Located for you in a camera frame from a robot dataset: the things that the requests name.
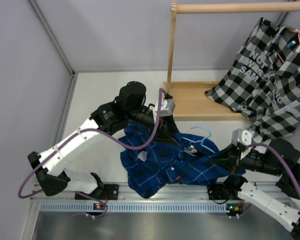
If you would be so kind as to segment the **blue plaid shirt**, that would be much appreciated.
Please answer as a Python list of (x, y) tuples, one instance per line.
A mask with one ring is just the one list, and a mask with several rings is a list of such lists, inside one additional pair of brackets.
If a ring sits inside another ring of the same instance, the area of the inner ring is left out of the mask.
[(216, 183), (219, 178), (231, 176), (229, 171), (208, 161), (220, 155), (218, 147), (210, 138), (204, 144), (215, 153), (200, 143), (182, 139), (185, 137), (196, 141), (205, 136), (176, 133), (179, 146), (152, 141), (143, 149), (125, 149), (120, 153), (120, 160), (127, 172), (127, 183), (139, 186), (149, 183), (151, 187), (155, 184), (198, 185)]

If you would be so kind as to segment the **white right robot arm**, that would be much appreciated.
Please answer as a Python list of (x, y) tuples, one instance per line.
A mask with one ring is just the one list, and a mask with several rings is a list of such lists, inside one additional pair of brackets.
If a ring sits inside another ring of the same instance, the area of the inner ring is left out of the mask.
[(231, 144), (209, 161), (230, 175), (217, 184), (210, 199), (242, 200), (277, 221), (300, 240), (300, 151), (282, 138), (261, 144)]

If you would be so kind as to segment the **light blue wire hanger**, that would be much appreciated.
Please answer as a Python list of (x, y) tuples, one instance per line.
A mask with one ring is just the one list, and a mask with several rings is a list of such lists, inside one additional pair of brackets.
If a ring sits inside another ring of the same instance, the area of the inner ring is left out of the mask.
[(191, 140), (189, 138), (186, 138), (186, 137), (182, 137), (182, 139), (186, 140), (186, 141), (189, 141), (191, 143), (200, 143), (200, 145), (209, 150), (211, 153), (215, 154), (215, 151), (212, 150), (211, 148), (207, 147), (204, 142), (205, 140), (209, 139), (212, 135), (212, 132), (205, 126), (201, 126), (201, 125), (198, 125), (198, 126), (192, 126), (190, 129), (203, 129), (203, 130), (206, 130), (208, 132), (208, 136), (203, 136), (200, 140)]

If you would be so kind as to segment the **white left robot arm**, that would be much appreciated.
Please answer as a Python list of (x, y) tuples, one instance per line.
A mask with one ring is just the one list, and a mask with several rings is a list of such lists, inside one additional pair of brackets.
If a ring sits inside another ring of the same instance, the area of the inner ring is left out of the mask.
[[(146, 92), (147, 88), (143, 83), (128, 82), (113, 101), (100, 105), (61, 142), (41, 153), (31, 152), (27, 156), (32, 167), (30, 174), (36, 176), (41, 192), (47, 197), (63, 191), (81, 192), (93, 200), (99, 199), (104, 189), (101, 178), (94, 172), (75, 172), (67, 166), (82, 152), (107, 138), (134, 151), (145, 149), (153, 141), (178, 145), (174, 136), (178, 133), (178, 128), (173, 118), (176, 107), (173, 97), (160, 88), (157, 103), (146, 106)], [(115, 133), (125, 129), (130, 121), (150, 130), (145, 143), (132, 146), (113, 137)]]

